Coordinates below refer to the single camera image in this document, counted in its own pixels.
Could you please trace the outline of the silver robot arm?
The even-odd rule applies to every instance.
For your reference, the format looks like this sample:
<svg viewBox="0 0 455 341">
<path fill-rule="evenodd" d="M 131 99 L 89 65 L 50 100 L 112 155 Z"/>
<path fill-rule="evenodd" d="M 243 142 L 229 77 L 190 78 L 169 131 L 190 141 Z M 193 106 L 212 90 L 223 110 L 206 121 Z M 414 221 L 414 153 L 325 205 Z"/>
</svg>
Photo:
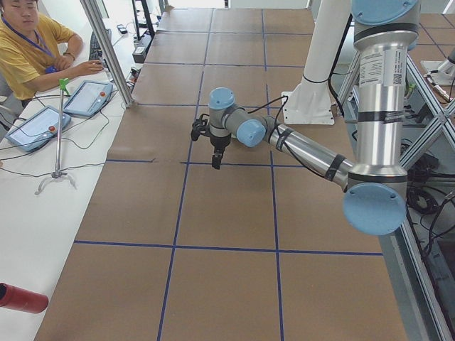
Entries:
<svg viewBox="0 0 455 341">
<path fill-rule="evenodd" d="M 360 54 L 355 162 L 271 117 L 237 106 L 232 90 L 210 93 L 209 117 L 191 137 L 207 136 L 219 168 L 231 138 L 248 147 L 265 141 L 344 190 L 343 212 L 357 230 L 394 232 L 406 217 L 407 172 L 400 165 L 407 51 L 418 37 L 418 1 L 353 1 L 353 45 Z"/>
</svg>

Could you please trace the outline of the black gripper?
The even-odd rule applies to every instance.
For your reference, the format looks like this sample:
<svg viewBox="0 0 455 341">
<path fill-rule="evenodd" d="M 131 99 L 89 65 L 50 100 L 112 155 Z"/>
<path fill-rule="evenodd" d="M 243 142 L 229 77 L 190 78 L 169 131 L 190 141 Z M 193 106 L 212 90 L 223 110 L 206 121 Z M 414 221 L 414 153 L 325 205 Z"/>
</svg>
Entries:
<svg viewBox="0 0 455 341">
<path fill-rule="evenodd" d="M 230 135 L 227 136 L 210 136 L 210 143 L 214 148 L 212 155 L 212 167 L 220 169 L 225 149 L 230 144 Z"/>
</svg>

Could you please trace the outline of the person's right hand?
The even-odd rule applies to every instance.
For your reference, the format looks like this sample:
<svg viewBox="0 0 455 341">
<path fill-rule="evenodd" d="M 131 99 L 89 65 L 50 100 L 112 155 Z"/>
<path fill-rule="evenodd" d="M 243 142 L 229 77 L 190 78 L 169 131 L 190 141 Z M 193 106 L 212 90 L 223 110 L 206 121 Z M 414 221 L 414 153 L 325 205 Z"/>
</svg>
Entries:
<svg viewBox="0 0 455 341">
<path fill-rule="evenodd" d="M 75 67 L 78 76 L 94 75 L 104 70 L 99 60 L 88 60 Z"/>
</svg>

